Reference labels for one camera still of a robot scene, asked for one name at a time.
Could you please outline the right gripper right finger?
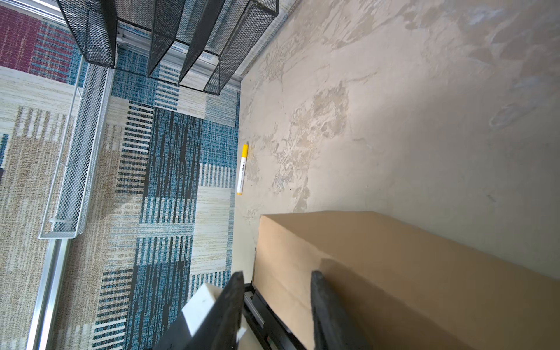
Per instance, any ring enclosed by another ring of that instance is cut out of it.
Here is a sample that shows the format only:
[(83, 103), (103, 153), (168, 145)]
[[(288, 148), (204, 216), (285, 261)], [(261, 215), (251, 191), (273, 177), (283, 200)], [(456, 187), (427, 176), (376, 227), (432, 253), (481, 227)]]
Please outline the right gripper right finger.
[(372, 349), (322, 272), (311, 275), (315, 349)]

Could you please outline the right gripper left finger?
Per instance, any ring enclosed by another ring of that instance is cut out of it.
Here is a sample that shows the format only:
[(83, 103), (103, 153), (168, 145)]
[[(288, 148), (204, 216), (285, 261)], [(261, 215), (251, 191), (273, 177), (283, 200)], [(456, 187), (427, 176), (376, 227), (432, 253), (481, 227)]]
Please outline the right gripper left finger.
[(244, 275), (230, 277), (197, 333), (192, 337), (180, 312), (154, 349), (236, 349), (244, 308)]

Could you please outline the brown cardboard box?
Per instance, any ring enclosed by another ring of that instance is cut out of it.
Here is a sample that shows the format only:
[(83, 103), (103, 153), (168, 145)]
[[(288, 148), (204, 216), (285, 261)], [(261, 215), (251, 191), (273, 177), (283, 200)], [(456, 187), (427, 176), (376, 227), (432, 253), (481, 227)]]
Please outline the brown cardboard box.
[(381, 349), (558, 349), (559, 282), (373, 211), (260, 219), (253, 284), (314, 347), (320, 271)]

